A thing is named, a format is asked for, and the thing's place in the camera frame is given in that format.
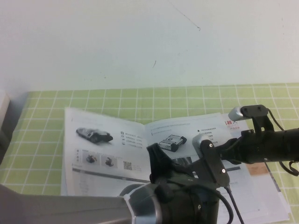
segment black plastic mount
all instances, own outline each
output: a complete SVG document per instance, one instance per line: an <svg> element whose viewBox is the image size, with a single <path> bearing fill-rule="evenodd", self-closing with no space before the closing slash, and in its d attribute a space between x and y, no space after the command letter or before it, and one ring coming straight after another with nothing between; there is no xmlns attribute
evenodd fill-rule
<svg viewBox="0 0 299 224"><path fill-rule="evenodd" d="M202 158L190 165L200 180L212 182L217 187L229 185L229 176L223 166L221 158L210 140L204 140L200 144Z"/></svg>
<svg viewBox="0 0 299 224"><path fill-rule="evenodd" d="M274 131L273 124L267 116L268 109L264 105L243 106L240 111L244 117L252 119L258 137L262 134L262 128L265 131Z"/></svg>
<svg viewBox="0 0 299 224"><path fill-rule="evenodd" d="M155 143L151 146L147 147L149 152L149 160L150 160L150 182L155 183L158 178L171 178L172 171L177 173L187 174L190 177L194 177L192 171L188 168L185 168L179 164L176 164L172 161L171 158L166 155L165 152L162 151L160 146Z"/></svg>

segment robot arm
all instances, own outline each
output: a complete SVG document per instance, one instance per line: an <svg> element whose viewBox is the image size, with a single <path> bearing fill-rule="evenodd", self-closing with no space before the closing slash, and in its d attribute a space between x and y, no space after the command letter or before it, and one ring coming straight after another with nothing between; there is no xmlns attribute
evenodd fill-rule
<svg viewBox="0 0 299 224"><path fill-rule="evenodd" d="M0 223L215 224L222 200L230 224L232 209L217 191L218 187L229 189L229 176L221 160L234 164L291 161L290 169L285 167L285 170L299 174L291 167L299 161L299 129L275 132L268 111L262 105L235 108L229 117L252 119L255 132L243 131L240 138L218 147L205 135L194 137L192 143L200 159L186 168L174 163L157 143L149 146L151 183L129 186L119 197L28 196L0 185Z"/></svg>

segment qr code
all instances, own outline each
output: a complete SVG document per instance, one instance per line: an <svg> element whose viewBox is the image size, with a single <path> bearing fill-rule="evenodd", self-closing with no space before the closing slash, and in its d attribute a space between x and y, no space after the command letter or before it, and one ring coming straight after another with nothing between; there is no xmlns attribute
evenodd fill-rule
<svg viewBox="0 0 299 224"><path fill-rule="evenodd" d="M132 163L131 163L131 162L126 162L126 161L124 161L124 162L123 162L123 167L124 167L124 169L127 169L127 170L133 170L133 169L132 169Z"/></svg>

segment table surface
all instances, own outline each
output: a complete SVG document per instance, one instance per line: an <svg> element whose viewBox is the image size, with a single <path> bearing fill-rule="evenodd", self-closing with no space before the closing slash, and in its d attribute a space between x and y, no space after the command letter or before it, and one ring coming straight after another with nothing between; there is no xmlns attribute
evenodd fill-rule
<svg viewBox="0 0 299 224"><path fill-rule="evenodd" d="M270 108L283 128L299 127L299 84L30 92L0 165L0 183L24 194L60 194L65 107L146 124L255 104ZM287 223L299 223L299 179L268 165L291 205Z"/></svg>

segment black cylinder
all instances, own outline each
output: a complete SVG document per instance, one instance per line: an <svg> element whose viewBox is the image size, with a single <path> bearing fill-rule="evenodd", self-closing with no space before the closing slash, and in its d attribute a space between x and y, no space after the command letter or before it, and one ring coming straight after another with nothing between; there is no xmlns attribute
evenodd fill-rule
<svg viewBox="0 0 299 224"><path fill-rule="evenodd" d="M244 163L298 161L299 129L246 133L234 150L221 153L223 160Z"/></svg>

